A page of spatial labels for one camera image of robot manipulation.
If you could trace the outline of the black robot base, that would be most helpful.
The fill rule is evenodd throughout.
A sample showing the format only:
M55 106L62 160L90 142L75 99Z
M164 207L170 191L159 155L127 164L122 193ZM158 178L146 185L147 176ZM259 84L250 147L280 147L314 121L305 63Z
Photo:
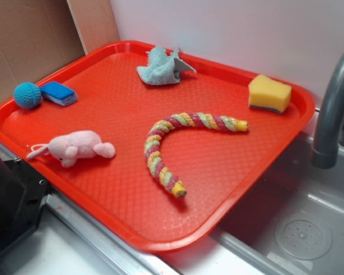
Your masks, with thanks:
M0 157L0 256L38 229L48 189L27 162Z

